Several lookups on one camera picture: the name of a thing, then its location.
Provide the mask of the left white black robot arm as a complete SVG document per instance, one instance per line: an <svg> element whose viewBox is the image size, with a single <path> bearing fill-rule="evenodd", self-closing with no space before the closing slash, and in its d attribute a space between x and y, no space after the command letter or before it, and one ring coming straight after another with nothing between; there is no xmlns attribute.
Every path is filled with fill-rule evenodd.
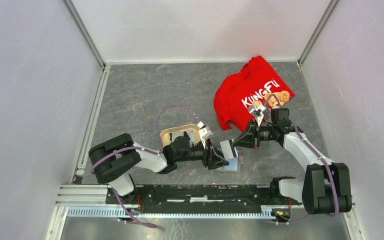
<svg viewBox="0 0 384 240"><path fill-rule="evenodd" d="M128 174L132 168L148 169L165 175L177 169L178 162L201 161L208 170L229 165L221 150L209 139L193 143L184 133L177 136L162 151L144 147L123 133L92 147L88 156L92 164L91 173L101 185L109 185L125 204L133 203L137 190L133 178Z"/></svg>

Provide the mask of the silver VIP credit card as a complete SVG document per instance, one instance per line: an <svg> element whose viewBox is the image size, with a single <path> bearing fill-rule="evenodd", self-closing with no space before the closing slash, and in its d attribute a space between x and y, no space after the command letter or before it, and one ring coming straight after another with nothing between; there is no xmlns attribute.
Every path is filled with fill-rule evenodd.
<svg viewBox="0 0 384 240"><path fill-rule="evenodd" d="M220 142L221 151L225 160L230 160L238 157L238 151L233 146L234 140L228 139Z"/></svg>

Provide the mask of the beige oval tray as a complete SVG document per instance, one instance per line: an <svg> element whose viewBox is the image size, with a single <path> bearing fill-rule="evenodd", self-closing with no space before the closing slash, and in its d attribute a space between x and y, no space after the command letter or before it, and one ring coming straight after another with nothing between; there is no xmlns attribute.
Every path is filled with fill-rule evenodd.
<svg viewBox="0 0 384 240"><path fill-rule="evenodd" d="M199 127L196 124L190 123L162 130L159 134L162 147L171 144L175 138L184 136L185 134L187 134L190 139L189 141L194 145L201 142Z"/></svg>

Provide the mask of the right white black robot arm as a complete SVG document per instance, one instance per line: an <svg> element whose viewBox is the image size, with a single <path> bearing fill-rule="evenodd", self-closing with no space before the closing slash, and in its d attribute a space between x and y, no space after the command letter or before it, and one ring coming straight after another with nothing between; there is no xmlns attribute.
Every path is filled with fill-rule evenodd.
<svg viewBox="0 0 384 240"><path fill-rule="evenodd" d="M345 163L326 157L290 120L288 108L269 109L250 106L253 118L234 140L234 147L257 149L263 141L277 142L305 171L302 181L294 177L275 177L269 199L282 204L288 198L302 203L310 215L347 213L352 210L350 170Z"/></svg>

